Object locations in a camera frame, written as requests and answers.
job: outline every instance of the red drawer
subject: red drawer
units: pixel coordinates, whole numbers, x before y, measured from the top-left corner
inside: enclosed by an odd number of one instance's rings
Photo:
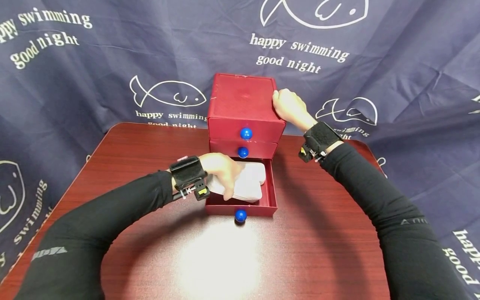
[[[245,140],[210,140],[210,152],[221,152],[229,157],[239,157],[239,148],[245,147],[248,150],[246,158],[272,159],[275,155],[277,143],[263,143]]]
[[[286,123],[273,108],[274,90],[273,78],[216,74],[207,116],[210,139],[241,140],[241,130],[248,128],[249,141],[277,143]]]
[[[243,209],[247,216],[272,217],[277,210],[275,185],[273,181],[271,159],[245,159],[247,161],[261,162],[265,165],[265,183],[262,185],[262,198],[255,203],[248,203],[241,200],[223,200],[222,195],[211,193],[205,201],[205,210],[209,215],[234,216],[235,212]]]

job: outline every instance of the black long sleeve shirt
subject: black long sleeve shirt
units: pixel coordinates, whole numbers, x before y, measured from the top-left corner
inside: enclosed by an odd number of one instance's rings
[[[392,299],[466,298],[425,216],[383,174],[349,144],[334,149],[321,166],[375,226]],[[100,267],[112,242],[172,201],[171,174],[159,171],[65,214],[46,232],[16,299],[104,299]]]

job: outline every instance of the right hand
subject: right hand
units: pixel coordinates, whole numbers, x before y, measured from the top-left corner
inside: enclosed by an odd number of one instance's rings
[[[200,156],[199,159],[204,171],[216,175],[218,181],[224,186],[223,200],[232,198],[235,180],[243,170],[243,165],[222,153],[207,153]]]
[[[274,91],[272,100],[277,115],[295,125],[302,132],[306,132],[317,123],[308,113],[305,102],[294,92],[288,89]]]

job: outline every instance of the wrist strap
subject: wrist strap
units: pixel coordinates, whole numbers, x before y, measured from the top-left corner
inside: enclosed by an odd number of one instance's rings
[[[170,166],[170,172],[175,180],[175,189],[180,191],[204,179],[207,172],[197,156],[183,157]]]
[[[343,139],[325,122],[318,122],[307,130],[303,135],[305,143],[300,149],[299,157],[304,162],[315,159],[315,162],[322,161],[327,156],[328,147]]]

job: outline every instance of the blue fabric backdrop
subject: blue fabric backdrop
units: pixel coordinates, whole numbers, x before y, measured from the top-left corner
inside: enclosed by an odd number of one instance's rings
[[[480,299],[478,11],[478,0],[4,4],[0,276],[110,127],[205,128],[213,75],[229,72],[275,77],[366,142]]]

